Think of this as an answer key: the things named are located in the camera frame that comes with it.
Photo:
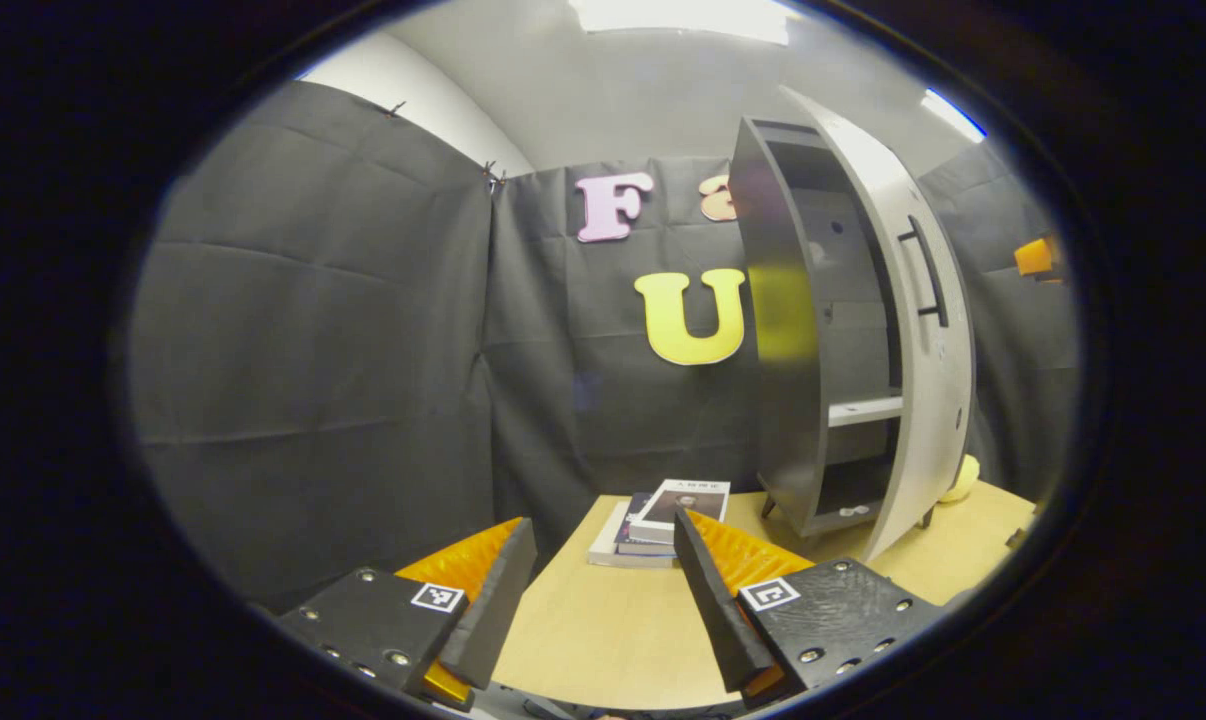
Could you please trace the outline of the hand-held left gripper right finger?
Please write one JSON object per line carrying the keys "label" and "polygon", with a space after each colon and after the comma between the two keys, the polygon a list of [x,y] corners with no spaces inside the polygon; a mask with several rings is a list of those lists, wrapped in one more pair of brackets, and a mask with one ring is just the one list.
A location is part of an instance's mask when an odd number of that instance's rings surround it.
{"label": "hand-held left gripper right finger", "polygon": [[699,513],[673,548],[726,691],[749,710],[845,683],[943,616],[867,564],[804,560]]}

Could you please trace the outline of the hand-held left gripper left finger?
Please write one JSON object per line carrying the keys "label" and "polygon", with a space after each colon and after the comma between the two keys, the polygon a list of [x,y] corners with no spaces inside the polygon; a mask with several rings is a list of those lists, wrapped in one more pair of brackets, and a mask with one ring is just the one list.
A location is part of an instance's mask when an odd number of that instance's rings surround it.
{"label": "hand-held left gripper left finger", "polygon": [[511,519],[385,570],[364,566],[279,616],[302,646],[391,691],[469,712],[533,574],[533,520]]}

